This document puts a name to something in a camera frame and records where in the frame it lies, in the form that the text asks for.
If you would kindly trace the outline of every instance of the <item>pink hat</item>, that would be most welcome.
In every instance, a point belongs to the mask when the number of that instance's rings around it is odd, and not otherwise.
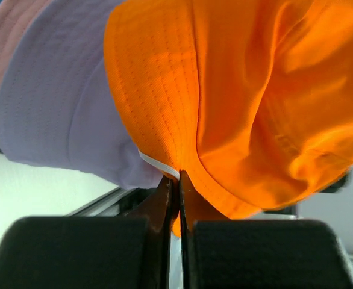
[[[0,3],[0,85],[24,32],[52,0],[3,0]]]

